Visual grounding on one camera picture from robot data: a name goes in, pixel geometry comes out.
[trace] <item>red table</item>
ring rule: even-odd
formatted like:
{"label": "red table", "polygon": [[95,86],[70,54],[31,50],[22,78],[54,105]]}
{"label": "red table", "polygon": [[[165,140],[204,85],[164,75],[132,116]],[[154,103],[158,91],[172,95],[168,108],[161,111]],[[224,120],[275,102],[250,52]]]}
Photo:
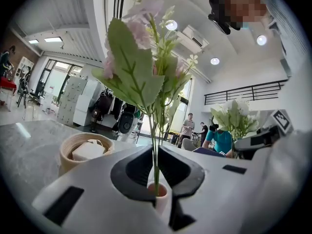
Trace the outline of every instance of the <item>red table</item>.
{"label": "red table", "polygon": [[[17,88],[16,84],[13,81],[8,81],[8,79],[5,77],[1,77],[0,89],[1,88],[5,88],[6,90],[7,89],[12,90],[12,96],[11,96],[10,104],[9,104],[9,111],[11,111],[12,97],[14,96],[14,93],[15,93],[16,88]],[[7,98],[6,98],[7,104],[8,104],[8,99],[9,99],[9,93],[7,93]]]}

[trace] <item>balcony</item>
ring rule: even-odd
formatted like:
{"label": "balcony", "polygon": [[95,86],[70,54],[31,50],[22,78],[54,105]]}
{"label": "balcony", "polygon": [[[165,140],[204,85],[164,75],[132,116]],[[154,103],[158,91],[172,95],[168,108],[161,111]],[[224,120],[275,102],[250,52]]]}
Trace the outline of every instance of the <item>balcony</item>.
{"label": "balcony", "polygon": [[247,87],[240,87],[221,92],[206,94],[204,112],[210,112],[212,107],[241,96],[249,100],[250,110],[280,109],[278,92],[288,80],[272,81]]}

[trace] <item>red cloth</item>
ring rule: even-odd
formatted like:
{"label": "red cloth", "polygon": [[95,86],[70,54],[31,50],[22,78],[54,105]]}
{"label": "red cloth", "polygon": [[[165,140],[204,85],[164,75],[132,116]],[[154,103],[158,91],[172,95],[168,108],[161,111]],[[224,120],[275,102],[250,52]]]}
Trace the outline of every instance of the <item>red cloth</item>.
{"label": "red cloth", "polygon": [[8,79],[5,78],[4,76],[1,77],[0,87],[12,88],[13,94],[15,93],[16,90],[16,84],[13,81],[8,81]]}

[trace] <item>air conditioner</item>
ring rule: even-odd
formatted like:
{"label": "air conditioner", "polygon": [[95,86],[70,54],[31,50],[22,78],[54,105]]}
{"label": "air conditioner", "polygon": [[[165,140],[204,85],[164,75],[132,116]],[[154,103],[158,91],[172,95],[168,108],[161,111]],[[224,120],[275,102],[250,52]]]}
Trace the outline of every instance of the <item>air conditioner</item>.
{"label": "air conditioner", "polygon": [[209,43],[199,32],[191,26],[187,26],[182,32],[177,31],[180,43],[188,48],[193,54],[202,51]]}

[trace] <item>black hair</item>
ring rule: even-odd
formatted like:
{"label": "black hair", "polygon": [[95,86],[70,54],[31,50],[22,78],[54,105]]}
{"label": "black hair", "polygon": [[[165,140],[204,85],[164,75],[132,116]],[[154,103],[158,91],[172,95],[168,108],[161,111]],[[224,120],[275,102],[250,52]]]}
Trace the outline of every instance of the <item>black hair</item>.
{"label": "black hair", "polygon": [[10,48],[9,48],[10,51],[12,51],[13,53],[15,53],[15,45],[12,45]]}

